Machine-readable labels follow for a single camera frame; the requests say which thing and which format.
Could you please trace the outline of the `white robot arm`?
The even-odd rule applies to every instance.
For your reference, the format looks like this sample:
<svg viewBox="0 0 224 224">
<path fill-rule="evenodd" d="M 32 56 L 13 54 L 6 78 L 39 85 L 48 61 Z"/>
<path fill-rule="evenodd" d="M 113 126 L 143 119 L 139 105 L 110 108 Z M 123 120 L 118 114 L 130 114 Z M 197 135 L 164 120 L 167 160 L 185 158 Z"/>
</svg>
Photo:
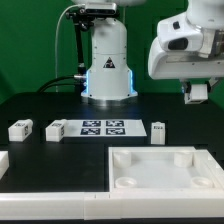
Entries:
<svg viewBox="0 0 224 224">
<path fill-rule="evenodd" d="M 92 31 L 92 65 L 85 71 L 82 98 L 119 105 L 137 96 L 126 62 L 127 30 L 117 19 L 120 6 L 146 0 L 71 0 L 69 14 L 78 32 Z M 184 13 L 160 21 L 148 57 L 153 79 L 178 79 L 187 104 L 208 99 L 224 77 L 224 0 L 188 0 Z"/>
</svg>

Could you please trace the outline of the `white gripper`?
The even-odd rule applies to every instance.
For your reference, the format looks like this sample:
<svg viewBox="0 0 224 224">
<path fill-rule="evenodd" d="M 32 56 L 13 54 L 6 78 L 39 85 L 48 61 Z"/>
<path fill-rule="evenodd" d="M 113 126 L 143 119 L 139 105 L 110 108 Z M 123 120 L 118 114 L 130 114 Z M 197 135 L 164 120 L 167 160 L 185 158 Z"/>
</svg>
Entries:
<svg viewBox="0 0 224 224">
<path fill-rule="evenodd" d="M 148 73 L 152 79 L 199 79 L 208 80 L 208 91 L 212 92 L 224 77 L 224 56 L 201 58 L 195 52 L 164 51 L 157 38 L 152 42 L 148 57 Z M 181 80 L 183 93 L 191 91 L 191 83 Z"/>
</svg>

